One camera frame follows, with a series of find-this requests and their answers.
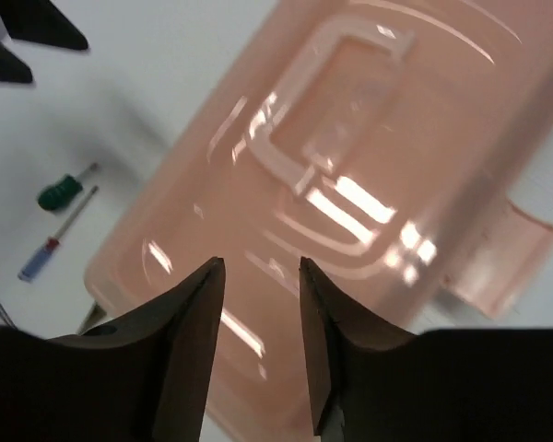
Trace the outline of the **green stubby screwdriver orange cap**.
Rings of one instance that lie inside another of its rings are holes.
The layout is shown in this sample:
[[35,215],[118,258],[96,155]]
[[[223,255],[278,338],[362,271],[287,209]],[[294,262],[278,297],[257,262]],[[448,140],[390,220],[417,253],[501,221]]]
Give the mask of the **green stubby screwdriver orange cap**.
[[77,175],[65,174],[59,181],[39,192],[36,198],[38,206],[48,213],[63,212],[83,192],[83,183],[87,177],[99,168],[98,163],[92,163]]

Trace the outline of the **pink plastic toolbox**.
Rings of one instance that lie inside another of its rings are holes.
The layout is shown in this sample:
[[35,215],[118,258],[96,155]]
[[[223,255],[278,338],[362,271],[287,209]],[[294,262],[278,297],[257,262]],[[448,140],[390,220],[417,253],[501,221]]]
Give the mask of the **pink plastic toolbox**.
[[282,1],[85,273],[119,316],[212,256],[207,409],[308,441],[299,262],[406,326],[442,289],[490,317],[553,248],[507,191],[553,122],[553,1]]

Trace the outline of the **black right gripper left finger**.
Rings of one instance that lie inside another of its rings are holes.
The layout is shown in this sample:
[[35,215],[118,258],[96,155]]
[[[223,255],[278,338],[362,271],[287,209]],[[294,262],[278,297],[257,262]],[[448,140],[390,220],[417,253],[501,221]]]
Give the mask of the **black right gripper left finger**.
[[83,334],[0,326],[0,441],[195,441],[224,300],[214,257]]

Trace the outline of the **blue handled thin screwdriver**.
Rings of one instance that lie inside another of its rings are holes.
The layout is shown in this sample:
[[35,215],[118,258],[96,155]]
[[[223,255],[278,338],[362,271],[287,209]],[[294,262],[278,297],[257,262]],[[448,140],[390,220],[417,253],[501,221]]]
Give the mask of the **blue handled thin screwdriver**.
[[78,206],[72,211],[69,217],[64,221],[61,227],[52,236],[48,237],[38,249],[36,249],[33,255],[18,272],[19,280],[30,283],[38,276],[59,248],[63,236],[76,222],[77,218],[82,214],[88,203],[99,191],[99,189],[100,188],[97,185],[93,186]]

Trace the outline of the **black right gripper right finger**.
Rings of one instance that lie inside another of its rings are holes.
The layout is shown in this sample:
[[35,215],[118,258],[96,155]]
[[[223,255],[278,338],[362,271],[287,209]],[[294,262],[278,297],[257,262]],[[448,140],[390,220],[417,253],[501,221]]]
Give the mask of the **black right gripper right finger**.
[[322,441],[553,441],[553,329],[414,334],[308,258],[300,315]]

